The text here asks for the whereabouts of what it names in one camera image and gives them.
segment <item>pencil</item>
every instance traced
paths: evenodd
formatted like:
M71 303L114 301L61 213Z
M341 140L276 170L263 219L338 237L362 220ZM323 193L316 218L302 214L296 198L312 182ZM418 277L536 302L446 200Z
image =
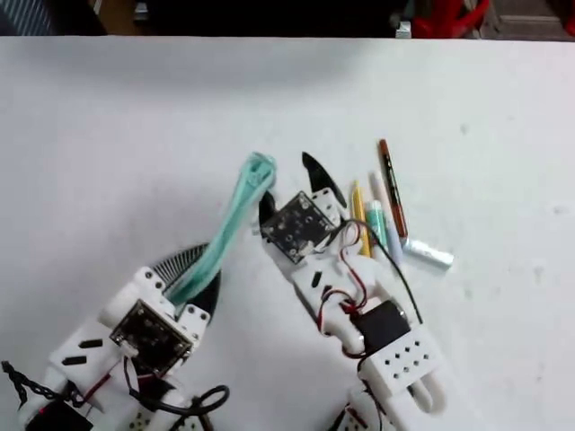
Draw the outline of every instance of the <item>pencil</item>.
M361 191L361 187L358 185L357 181L353 183L353 190L351 191L351 212L353 214L353 218L357 220L361 220L365 223L366 221L366 213L363 207L363 193ZM367 235L367 229L363 226L360 226L361 232L361 251L360 253L364 256L368 256L371 258L371 251L369 250L369 237Z

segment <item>pen cap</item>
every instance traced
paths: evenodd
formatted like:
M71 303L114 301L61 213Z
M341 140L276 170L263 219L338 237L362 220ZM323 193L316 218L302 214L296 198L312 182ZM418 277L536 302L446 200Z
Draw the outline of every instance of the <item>pen cap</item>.
M385 217L381 202L372 200L366 203L366 222L377 235L377 239L384 247L387 246L385 237Z

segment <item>black cable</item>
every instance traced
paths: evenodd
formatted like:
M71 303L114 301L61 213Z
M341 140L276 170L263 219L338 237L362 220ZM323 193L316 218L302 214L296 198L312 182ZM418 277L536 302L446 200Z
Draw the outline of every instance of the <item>black cable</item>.
M128 385L129 395L136 400L138 400L141 404L146 405L149 409L158 409L167 411L168 413L173 413L174 415L179 415L182 417L189 417L189 416L203 416L207 415L209 412L214 411L215 409L220 408L227 399L230 397L230 389L225 386L224 384L220 384L209 391L205 392L203 395L198 397L197 403L192 403L191 406L188 408L183 407L176 407L171 404L166 404L159 400L154 400L151 398L147 398L140 394L132 387L132 383L129 380L128 375L128 358L124 357L124 376L126 377L126 384ZM223 395L216 401L208 404L207 406L201 406L200 404L207 400L208 398L212 397L213 395L222 392Z
M389 253L385 249L384 245L381 243L381 241L379 241L379 238L377 237L376 232L373 230L373 228L369 224L367 224L366 222L364 222L362 220L356 220L355 218L343 220L343 223L341 223L338 226L338 228L336 229L336 231L334 231L335 235L330 239L329 242L332 242L335 239L335 237L337 236L337 234L340 233L345 228L345 226L347 226L350 223L360 224L367 229L367 232L369 233L369 236L371 237L373 242L375 244L377 244L377 247L379 247L381 249L381 251L384 253L387 260L389 260L389 263L391 263L392 266L394 267L395 272L397 273L399 278L402 280L403 285L405 286L405 290L407 290L407 295L410 297L410 301L413 304L413 309L415 310L415 314L417 315L417 320L419 321L420 324L423 324L423 319L421 318L420 309L418 308L417 303L415 302L415 298L413 297L413 293L411 292L411 288L410 288L409 283L405 279L405 276L403 275L403 273L400 270L397 263L395 263L395 260L389 255Z
M18 409L20 409L28 400L28 395L24 387L29 388L36 395L41 395L46 400L70 401L76 408L84 405L84 400L81 396L78 397L79 394L77 391L68 390L65 394L54 392L50 388L30 380L24 374L16 371L8 361L2 361L2 371L8 374L8 378L13 383L15 390L18 392L18 397L20 398L20 407Z

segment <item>white surface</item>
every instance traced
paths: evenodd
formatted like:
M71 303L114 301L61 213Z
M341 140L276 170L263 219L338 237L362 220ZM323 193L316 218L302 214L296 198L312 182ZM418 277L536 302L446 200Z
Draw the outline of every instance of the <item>white surface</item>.
M406 268L462 384L501 429L575 427L575 46L2 38L0 58L0 351L30 377L137 268L209 239L250 151L289 198L301 150L366 186L384 136L410 233L456 255ZM218 430L325 429L353 362L248 232L223 282L182 380L230 385ZM6 429L17 405L2 378Z

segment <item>teal plastic object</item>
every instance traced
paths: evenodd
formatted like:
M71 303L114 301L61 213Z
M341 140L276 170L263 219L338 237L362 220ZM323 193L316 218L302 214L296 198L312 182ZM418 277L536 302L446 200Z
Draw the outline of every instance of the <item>teal plastic object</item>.
M229 246L243 220L260 202L276 180L276 162L264 154L252 153L243 164L219 232L201 258L186 270L167 294L176 306L186 303L204 290L222 267Z

